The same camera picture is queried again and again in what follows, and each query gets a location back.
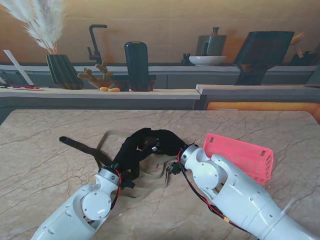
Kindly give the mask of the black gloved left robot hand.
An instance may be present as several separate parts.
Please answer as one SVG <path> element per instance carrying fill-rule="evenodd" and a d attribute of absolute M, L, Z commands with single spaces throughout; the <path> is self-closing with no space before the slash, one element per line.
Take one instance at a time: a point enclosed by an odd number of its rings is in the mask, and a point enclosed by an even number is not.
<path fill-rule="evenodd" d="M 127 171 L 139 166 L 140 161 L 153 154 L 158 148 L 155 145 L 138 150 L 138 146 L 151 132 L 151 128 L 142 128 L 127 137 L 112 162 L 112 168 L 119 172 Z"/>

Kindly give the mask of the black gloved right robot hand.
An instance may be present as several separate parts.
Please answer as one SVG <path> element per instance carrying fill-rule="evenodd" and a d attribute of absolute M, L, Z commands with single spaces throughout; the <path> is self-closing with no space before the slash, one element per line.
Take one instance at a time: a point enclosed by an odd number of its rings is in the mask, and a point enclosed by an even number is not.
<path fill-rule="evenodd" d="M 156 138 L 154 150 L 155 154 L 177 156 L 181 150 L 185 150 L 188 145 L 174 132 L 167 129 L 150 130 L 148 137 Z"/>

